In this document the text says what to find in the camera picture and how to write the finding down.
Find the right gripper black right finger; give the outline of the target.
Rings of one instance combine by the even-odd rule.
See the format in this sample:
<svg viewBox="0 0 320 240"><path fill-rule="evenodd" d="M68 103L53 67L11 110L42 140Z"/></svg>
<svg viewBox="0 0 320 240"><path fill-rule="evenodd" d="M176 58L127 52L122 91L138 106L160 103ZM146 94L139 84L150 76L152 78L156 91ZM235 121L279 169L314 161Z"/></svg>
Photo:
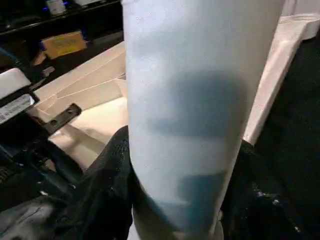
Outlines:
<svg viewBox="0 0 320 240"><path fill-rule="evenodd" d="M242 141L221 207L226 240L313 240L285 187Z"/></svg>

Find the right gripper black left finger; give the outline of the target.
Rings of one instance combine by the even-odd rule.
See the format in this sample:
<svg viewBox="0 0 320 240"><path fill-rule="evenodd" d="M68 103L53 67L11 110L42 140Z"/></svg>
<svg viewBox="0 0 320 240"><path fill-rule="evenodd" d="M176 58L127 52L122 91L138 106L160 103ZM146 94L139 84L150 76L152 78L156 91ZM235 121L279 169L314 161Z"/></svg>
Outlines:
<svg viewBox="0 0 320 240"><path fill-rule="evenodd" d="M126 240L133 223L128 126L121 127L76 185L56 220L56 240Z"/></svg>

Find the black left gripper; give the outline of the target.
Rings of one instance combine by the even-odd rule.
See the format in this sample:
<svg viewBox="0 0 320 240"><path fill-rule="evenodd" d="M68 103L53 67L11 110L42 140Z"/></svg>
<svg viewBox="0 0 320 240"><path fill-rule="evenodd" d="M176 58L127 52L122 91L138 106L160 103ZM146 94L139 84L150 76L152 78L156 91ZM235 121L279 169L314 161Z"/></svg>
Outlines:
<svg viewBox="0 0 320 240"><path fill-rule="evenodd" d="M0 99L0 161L24 172L40 191L71 198L83 172L79 165L49 138L78 117L72 103L48 122L27 111L39 101L31 91L16 91Z"/></svg>

